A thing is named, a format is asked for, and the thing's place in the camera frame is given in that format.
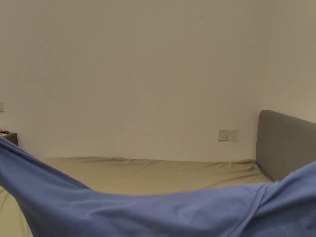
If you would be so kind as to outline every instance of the bed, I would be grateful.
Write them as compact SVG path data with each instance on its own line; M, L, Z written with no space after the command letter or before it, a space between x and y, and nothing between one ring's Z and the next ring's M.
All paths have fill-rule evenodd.
M134 195L183 192L281 180L315 160L315 137L316 124L262 111L256 161L188 162L74 157L49 158L45 162L102 192ZM3 236L32 236L15 199L2 188L0 233Z

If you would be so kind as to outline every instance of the white wall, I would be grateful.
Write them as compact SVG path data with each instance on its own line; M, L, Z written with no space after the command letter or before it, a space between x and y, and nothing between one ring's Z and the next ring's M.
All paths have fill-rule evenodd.
M266 108L316 122L316 1L275 3Z
M39 158L255 158L272 2L3 0L0 127Z

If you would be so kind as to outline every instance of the electrical socket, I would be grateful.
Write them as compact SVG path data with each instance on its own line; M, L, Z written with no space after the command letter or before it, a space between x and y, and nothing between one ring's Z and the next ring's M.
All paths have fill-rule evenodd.
M229 131L228 130L218 131L218 140L219 141L228 141L229 140Z
M238 141L239 131L238 130L220 130L218 131L219 141Z

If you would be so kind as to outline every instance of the mattress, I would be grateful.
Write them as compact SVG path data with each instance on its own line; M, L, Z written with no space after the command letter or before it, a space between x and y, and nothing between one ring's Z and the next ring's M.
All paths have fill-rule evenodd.
M97 191L162 194L271 182L253 160L189 162L122 158L49 158L45 162ZM0 235L32 236L15 199L0 187Z

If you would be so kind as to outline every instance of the object on nightstand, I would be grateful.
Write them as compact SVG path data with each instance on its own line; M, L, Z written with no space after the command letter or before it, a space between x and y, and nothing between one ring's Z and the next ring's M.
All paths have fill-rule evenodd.
M8 132L8 135L4 136L4 138L17 146L19 145L18 134L16 134L15 132Z
M0 129L0 137L4 137L4 136L7 136L8 135L8 132L7 130L1 130Z

